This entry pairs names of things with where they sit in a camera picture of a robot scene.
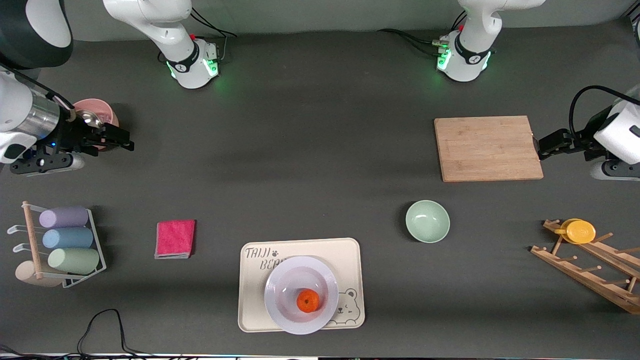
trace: yellow cup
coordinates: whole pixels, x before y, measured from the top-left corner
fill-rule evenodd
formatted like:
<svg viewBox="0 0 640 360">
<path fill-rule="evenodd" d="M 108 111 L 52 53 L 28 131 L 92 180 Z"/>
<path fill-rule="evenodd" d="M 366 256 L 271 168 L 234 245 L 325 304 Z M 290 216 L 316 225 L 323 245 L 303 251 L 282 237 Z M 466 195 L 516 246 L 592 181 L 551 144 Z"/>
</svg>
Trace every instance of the yellow cup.
<svg viewBox="0 0 640 360">
<path fill-rule="evenodd" d="M 586 244 L 596 237 L 596 229 L 591 223 L 579 218 L 571 218 L 560 225 L 560 229 L 554 230 L 566 241 L 572 244 Z"/>
</svg>

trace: pink cloth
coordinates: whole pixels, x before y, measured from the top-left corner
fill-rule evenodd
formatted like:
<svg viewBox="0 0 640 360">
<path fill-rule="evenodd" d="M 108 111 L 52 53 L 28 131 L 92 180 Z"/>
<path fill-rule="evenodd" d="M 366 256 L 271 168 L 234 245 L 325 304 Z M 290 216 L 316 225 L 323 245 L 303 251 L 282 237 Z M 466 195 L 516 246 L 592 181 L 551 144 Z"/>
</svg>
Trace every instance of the pink cloth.
<svg viewBox="0 0 640 360">
<path fill-rule="evenodd" d="M 156 238 L 156 259 L 188 259 L 193 246 L 196 220 L 159 222 Z"/>
</svg>

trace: white wire rack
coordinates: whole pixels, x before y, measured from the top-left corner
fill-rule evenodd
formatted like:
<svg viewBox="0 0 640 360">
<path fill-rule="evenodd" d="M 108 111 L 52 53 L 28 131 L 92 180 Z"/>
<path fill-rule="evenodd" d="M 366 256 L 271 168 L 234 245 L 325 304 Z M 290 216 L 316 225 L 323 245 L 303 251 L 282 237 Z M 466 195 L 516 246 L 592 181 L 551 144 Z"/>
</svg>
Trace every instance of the white wire rack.
<svg viewBox="0 0 640 360">
<path fill-rule="evenodd" d="M 29 210 L 31 211 L 37 211 L 39 213 L 48 210 L 47 208 L 42 208 L 40 206 L 35 206 L 32 204 L 23 204 L 22 205 L 23 208 L 28 207 Z M 98 233 L 95 230 L 95 221 L 93 219 L 93 213 L 91 212 L 91 210 L 86 209 L 87 213 L 89 214 L 89 226 L 90 229 L 93 232 L 93 244 L 91 245 L 91 248 L 95 249 L 98 252 L 98 255 L 100 257 L 100 261 L 98 262 L 98 265 L 95 267 L 95 269 L 90 272 L 87 275 L 72 275 L 72 274 L 54 274 L 54 273 L 50 273 L 50 272 L 38 272 L 36 274 L 42 274 L 42 277 L 49 277 L 49 278 L 55 278 L 55 279 L 64 279 L 65 281 L 62 283 L 62 287 L 63 288 L 70 288 L 73 285 L 79 284 L 80 282 L 83 282 L 87 279 L 89 279 L 92 276 L 95 276 L 96 274 L 105 271 L 107 268 L 107 263 L 104 260 L 104 254 L 102 253 L 102 247 L 100 246 L 100 240 L 98 239 Z M 44 234 L 44 232 L 47 230 L 43 227 L 34 227 L 35 228 L 35 233 L 36 234 Z M 6 233 L 7 234 L 15 234 L 15 233 L 27 233 L 28 229 L 27 226 L 25 225 L 14 225 L 11 226 L 9 229 L 7 229 Z M 32 248 L 30 246 L 30 244 L 28 243 L 21 243 L 18 244 L 16 246 L 13 247 L 13 252 L 20 252 L 20 251 L 32 251 Z M 37 256 L 48 256 L 49 253 L 47 252 L 41 252 L 38 249 L 36 249 L 37 251 Z"/>
</svg>

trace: gray table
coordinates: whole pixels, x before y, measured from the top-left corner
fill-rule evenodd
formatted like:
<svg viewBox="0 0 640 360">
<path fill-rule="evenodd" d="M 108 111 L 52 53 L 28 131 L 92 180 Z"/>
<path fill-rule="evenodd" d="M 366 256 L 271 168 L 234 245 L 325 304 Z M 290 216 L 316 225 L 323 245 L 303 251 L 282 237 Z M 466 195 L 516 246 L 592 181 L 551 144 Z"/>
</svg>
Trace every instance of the gray table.
<svg viewBox="0 0 640 360">
<path fill-rule="evenodd" d="M 427 38 L 435 32 L 419 33 Z M 151 42 L 79 43 L 41 80 L 77 101 L 113 103 L 135 152 L 88 159 L 79 171 L 0 176 L 2 229 L 22 200 L 95 210 L 107 272 L 71 289 L 13 276 L 28 255 L 0 251 L 0 337 L 23 352 L 67 352 L 92 314 L 117 307 L 129 345 L 148 352 L 361 357 L 637 359 L 640 318 L 528 253 L 547 245 L 545 218 L 581 217 L 637 246 L 640 184 L 597 181 L 580 154 L 544 161 L 544 179 L 445 184 L 433 119 L 528 115 L 546 135 L 566 126 L 583 86 L 640 79 L 627 21 L 506 29 L 477 81 L 459 84 L 387 33 L 232 39 L 221 77 L 188 91 Z M 588 93 L 578 126 L 613 98 Z M 451 216 L 444 241 L 412 240 L 416 200 Z M 189 260 L 153 259 L 156 222 L 198 220 Z M 359 329 L 245 334 L 237 326 L 241 247 L 250 241 L 350 236 L 362 248 L 367 320 Z M 578 254 L 579 264 L 595 259 Z M 615 275 L 604 273 L 615 278 Z M 113 316 L 91 352 L 119 352 Z"/>
</svg>

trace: blue cup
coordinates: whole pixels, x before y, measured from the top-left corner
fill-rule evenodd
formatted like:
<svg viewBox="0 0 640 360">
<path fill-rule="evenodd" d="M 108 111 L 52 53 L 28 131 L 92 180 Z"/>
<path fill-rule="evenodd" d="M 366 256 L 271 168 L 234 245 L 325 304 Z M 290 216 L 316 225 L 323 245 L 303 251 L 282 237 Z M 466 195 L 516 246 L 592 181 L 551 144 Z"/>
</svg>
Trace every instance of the blue cup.
<svg viewBox="0 0 640 360">
<path fill-rule="evenodd" d="M 93 231 L 86 227 L 61 227 L 48 230 L 42 236 L 42 243 L 49 249 L 79 247 L 88 249 L 93 244 Z"/>
</svg>

